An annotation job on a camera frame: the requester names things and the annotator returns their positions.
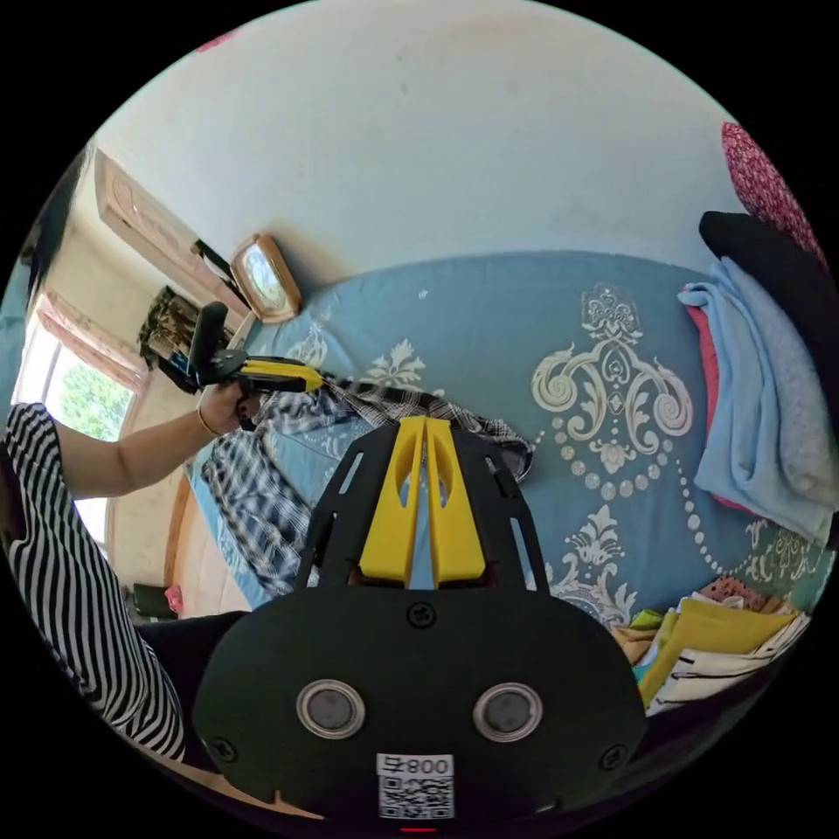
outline bracelet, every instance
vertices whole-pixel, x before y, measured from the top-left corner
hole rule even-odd
[[[201,423],[201,427],[208,433],[211,434],[213,437],[218,437],[218,432],[213,431],[208,425],[206,420],[204,419],[204,415],[201,413],[201,406],[198,406],[195,409],[195,413],[198,415],[198,422]]]

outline screw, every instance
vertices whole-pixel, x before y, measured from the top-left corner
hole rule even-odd
[[[236,750],[223,737],[212,739],[210,749],[222,763],[236,762]]]
[[[600,768],[604,772],[612,772],[627,759],[627,748],[620,743],[613,745],[611,749],[606,749],[603,756],[600,758]]]
[[[415,629],[428,629],[437,620],[437,613],[427,603],[414,603],[408,608],[408,623]]]

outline plaid shirt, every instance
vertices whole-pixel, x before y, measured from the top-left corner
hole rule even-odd
[[[453,429],[475,433],[500,447],[517,481],[530,470],[533,446],[499,419],[483,419],[427,393],[322,375],[319,391],[280,392],[266,398],[256,431],[217,440],[201,473],[242,557],[272,597],[294,588],[311,509],[268,457],[269,432],[303,433],[355,418],[378,428],[427,416],[448,420]],[[313,569],[309,585],[316,580]]]

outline grabber tool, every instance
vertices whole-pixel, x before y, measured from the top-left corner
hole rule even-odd
[[[198,314],[190,347],[189,375],[199,388],[238,382],[242,398],[237,405],[239,424],[253,431],[253,422],[243,413],[245,400],[254,394],[286,391],[304,393],[323,385],[321,374],[293,358],[249,356],[244,350],[219,350],[227,306],[221,302],[204,306]]]

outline bed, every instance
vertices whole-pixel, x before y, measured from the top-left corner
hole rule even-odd
[[[809,610],[835,554],[696,488],[706,406],[697,332],[676,299],[699,274],[603,253],[436,260],[352,278],[310,297],[254,354],[442,393],[506,420],[536,446],[522,485],[551,590],[607,625],[719,575]],[[272,437],[275,461],[313,503],[360,421]],[[267,599],[222,522],[201,466],[190,481],[252,607]],[[412,585],[428,587],[420,513]]]

